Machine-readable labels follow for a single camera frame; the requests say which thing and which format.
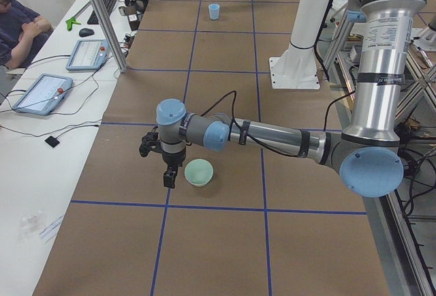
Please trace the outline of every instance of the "white desk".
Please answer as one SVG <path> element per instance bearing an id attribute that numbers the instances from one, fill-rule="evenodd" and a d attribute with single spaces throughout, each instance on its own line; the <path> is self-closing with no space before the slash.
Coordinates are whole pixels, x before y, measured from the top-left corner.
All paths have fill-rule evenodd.
<path id="1" fill-rule="evenodd" d="M 71 53 L 79 39 L 79 30 L 88 27 L 86 21 L 92 7 L 76 18 L 82 25 L 74 25 L 72 31 L 67 31 L 65 20 L 87 1 L 76 0 L 35 60 Z M 124 35 L 130 33 L 130 28 L 126 17 L 117 10 L 120 5 L 123 4 L 115 6 L 110 18 L 119 41 L 122 41 Z M 95 30 L 95 35 L 89 39 L 104 39 L 99 25 L 89 27 Z M 68 72 L 66 63 L 67 58 L 56 58 L 32 65 L 14 89 L 27 89 L 41 73 L 70 76 L 74 84 L 91 74 Z M 42 134 L 69 124 L 99 120 L 108 105 L 118 74 L 114 59 L 110 59 L 95 75 L 99 89 L 75 115 L 36 117 L 6 112 L 0 113 L 0 124 L 22 132 Z M 56 112 L 74 112 L 95 87 L 90 79 L 72 89 Z M 9 99 L 14 104 L 18 97 Z M 0 110 L 5 109 L 8 109 L 6 101 L 0 106 Z M 36 234 L 19 240 L 20 219 L 43 210 L 46 225 L 49 225 L 65 213 L 96 134 L 97 128 L 78 128 L 63 135 L 59 139 L 61 143 L 52 148 L 44 142 L 46 137 L 23 136 L 0 128 L 0 295 L 32 295 L 55 239 L 44 243 Z"/>

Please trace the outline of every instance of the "blue joint cap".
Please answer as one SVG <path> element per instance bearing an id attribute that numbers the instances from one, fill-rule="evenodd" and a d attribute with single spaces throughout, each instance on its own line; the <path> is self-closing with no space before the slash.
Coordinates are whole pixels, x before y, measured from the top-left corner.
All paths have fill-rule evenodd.
<path id="1" fill-rule="evenodd" d="M 222 151 L 227 145 L 230 128 L 227 124 L 215 121 L 210 124 L 203 137 L 203 145 L 213 151 Z"/>
<path id="2" fill-rule="evenodd" d="M 180 100 L 163 100 L 156 108 L 156 122 L 159 125 L 172 125 L 186 114 L 186 107 Z"/>
<path id="3" fill-rule="evenodd" d="M 354 151 L 339 169 L 344 184 L 363 197 L 381 197 L 393 192 L 403 180 L 403 174 L 400 157 L 382 147 Z"/>
<path id="4" fill-rule="evenodd" d="M 363 23 L 367 21 L 367 17 L 361 11 L 347 11 L 348 21 L 354 23 Z"/>

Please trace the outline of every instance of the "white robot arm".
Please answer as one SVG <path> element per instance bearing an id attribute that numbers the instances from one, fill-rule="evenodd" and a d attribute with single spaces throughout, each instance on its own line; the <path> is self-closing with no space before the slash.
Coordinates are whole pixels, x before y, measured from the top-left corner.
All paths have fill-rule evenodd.
<path id="1" fill-rule="evenodd" d="M 364 15 L 367 27 L 352 122 L 341 134 L 294 130 L 224 115 L 202 117 L 188 113 L 178 100 L 164 100 L 157 107 L 159 134 L 154 129 L 142 139 L 141 155 L 149 151 L 162 154 L 168 165 L 164 185 L 173 188 L 185 159 L 186 142 L 221 151 L 228 141 L 237 141 L 311 158 L 333 168 L 359 195 L 388 194 L 403 179 L 394 118 L 413 17 L 425 4 L 426 0 L 349 0 L 349 15 Z"/>

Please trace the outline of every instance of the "computer mouse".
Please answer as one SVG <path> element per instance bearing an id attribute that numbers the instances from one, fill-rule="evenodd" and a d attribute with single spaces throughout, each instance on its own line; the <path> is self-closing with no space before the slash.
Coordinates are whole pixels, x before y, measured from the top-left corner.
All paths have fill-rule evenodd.
<path id="1" fill-rule="evenodd" d="M 94 34 L 94 30 L 90 28 L 83 28 L 79 31 L 80 37 L 88 37 L 89 35 L 93 35 L 93 34 Z"/>

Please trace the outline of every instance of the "tablet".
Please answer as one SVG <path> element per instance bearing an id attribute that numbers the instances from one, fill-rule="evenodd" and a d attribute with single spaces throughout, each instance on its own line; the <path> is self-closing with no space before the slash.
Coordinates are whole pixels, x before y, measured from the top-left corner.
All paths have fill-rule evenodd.
<path id="1" fill-rule="evenodd" d="M 108 58 L 107 40 L 78 40 L 66 69 L 68 71 L 94 71 L 100 69 Z"/>
<path id="2" fill-rule="evenodd" d="M 47 115 L 59 105 L 73 85 L 73 79 L 41 74 L 12 109 L 20 113 Z"/>

